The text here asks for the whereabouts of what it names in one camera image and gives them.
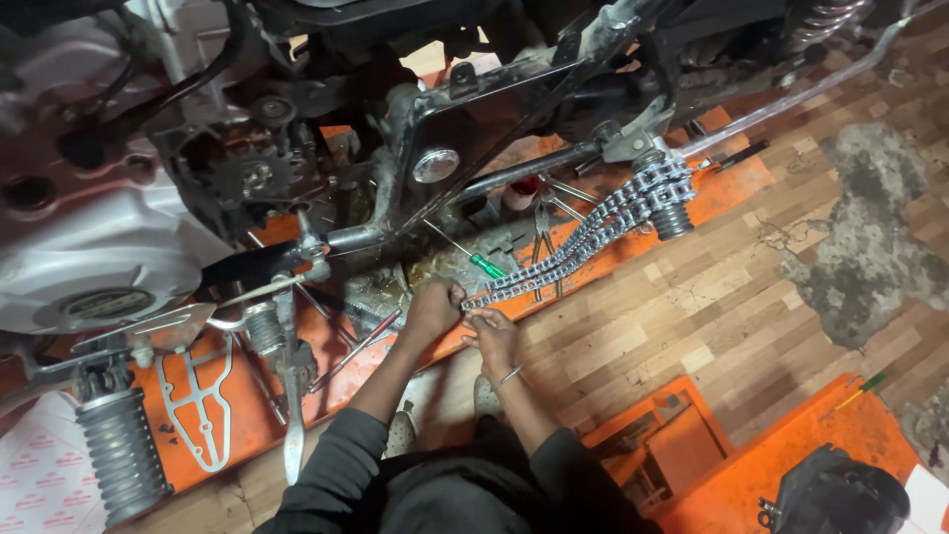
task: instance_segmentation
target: chain link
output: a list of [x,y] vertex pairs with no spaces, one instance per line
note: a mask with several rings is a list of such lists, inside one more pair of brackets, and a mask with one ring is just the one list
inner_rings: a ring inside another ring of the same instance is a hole
[[557,252],[488,283],[488,293],[466,300],[463,310],[484,308],[548,286],[575,273],[606,245],[646,222],[657,211],[696,196],[685,160],[655,162],[613,191],[580,223]]

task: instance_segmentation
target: green screwdriver handle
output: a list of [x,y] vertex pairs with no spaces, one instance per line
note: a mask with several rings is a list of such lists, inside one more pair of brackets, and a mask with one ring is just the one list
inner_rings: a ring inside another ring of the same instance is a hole
[[480,254],[472,254],[471,263],[480,267],[481,270],[487,273],[489,277],[494,278],[495,280],[508,275],[503,270],[501,270],[500,267],[494,265]]

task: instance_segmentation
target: screwdriver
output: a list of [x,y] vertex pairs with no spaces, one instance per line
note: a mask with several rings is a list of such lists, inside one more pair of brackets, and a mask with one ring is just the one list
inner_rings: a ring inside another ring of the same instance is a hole
[[428,224],[429,226],[432,227],[433,230],[435,230],[436,232],[440,233],[443,238],[448,239],[448,242],[450,242],[450,243],[452,243],[454,246],[458,247],[458,250],[460,250],[461,252],[467,254],[467,255],[468,255],[468,258],[469,258],[470,261],[471,261],[471,263],[474,264],[474,265],[477,265],[478,267],[480,267],[481,270],[484,271],[485,273],[487,273],[489,277],[494,278],[494,279],[498,279],[498,278],[505,277],[505,276],[508,275],[508,274],[505,273],[500,267],[498,267],[497,265],[494,265],[493,263],[491,263],[490,261],[488,261],[487,259],[485,259],[483,256],[481,256],[480,254],[472,254],[472,253],[468,252],[467,250],[465,250],[464,247],[462,247],[461,245],[459,245],[458,243],[456,243],[454,239],[449,238],[447,234],[445,234],[444,232],[442,232],[437,226],[435,226],[434,224],[432,224],[432,223],[429,222],[428,220],[426,220],[426,219],[423,219],[423,220],[425,221],[425,224]]

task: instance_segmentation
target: silver engine cover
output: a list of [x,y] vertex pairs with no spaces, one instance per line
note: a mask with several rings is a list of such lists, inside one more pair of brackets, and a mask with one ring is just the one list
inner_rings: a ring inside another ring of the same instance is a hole
[[[100,94],[128,61],[113,32],[102,21],[73,21],[7,61],[24,83],[0,93],[2,330],[62,334],[141,318],[177,305],[200,284],[202,267],[233,253],[188,211],[144,137],[94,172],[57,152],[75,104]],[[139,76],[115,107],[167,86]]]

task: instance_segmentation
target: human hand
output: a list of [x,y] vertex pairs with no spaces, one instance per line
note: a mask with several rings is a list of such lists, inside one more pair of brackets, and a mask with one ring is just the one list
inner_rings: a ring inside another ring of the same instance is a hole
[[406,333],[419,334],[431,343],[449,331],[461,318],[465,290],[445,277],[430,277],[415,291],[405,318]]
[[481,351],[481,373],[493,384],[514,370],[517,353],[517,327],[499,310],[474,308],[468,311],[462,326],[474,330],[475,336],[463,335],[461,340]]

